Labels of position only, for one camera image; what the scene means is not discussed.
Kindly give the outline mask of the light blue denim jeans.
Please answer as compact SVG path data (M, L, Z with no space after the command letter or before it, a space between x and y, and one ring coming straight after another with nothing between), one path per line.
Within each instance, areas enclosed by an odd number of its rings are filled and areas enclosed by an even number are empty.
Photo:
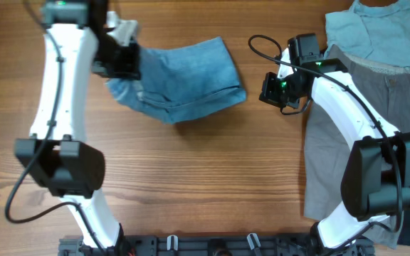
M140 80L106 82L121 105L176 124L246 100L236 65L221 37L169 50L140 50Z

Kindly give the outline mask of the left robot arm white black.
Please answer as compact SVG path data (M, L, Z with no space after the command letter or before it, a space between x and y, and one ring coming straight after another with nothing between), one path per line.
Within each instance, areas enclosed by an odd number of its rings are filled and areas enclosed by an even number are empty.
M91 0L46 1L33 20L44 33L46 61L29 136L14 147L22 174L68 208L82 231L82 238L61 242L60 255L131 255L102 190L105 157L86 142L85 102L93 74L141 78L137 22Z

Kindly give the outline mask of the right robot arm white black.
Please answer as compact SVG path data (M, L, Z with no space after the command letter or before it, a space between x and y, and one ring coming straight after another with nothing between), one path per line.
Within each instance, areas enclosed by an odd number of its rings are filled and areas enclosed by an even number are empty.
M301 114L315 102L345 138L350 156L341 181L341 203L313 225L309 255L334 255L356 249L374 226L401 230L410 209L410 132L386 121L357 89L338 59L326 59L314 33L288 40L272 59L279 66L263 82L260 101Z

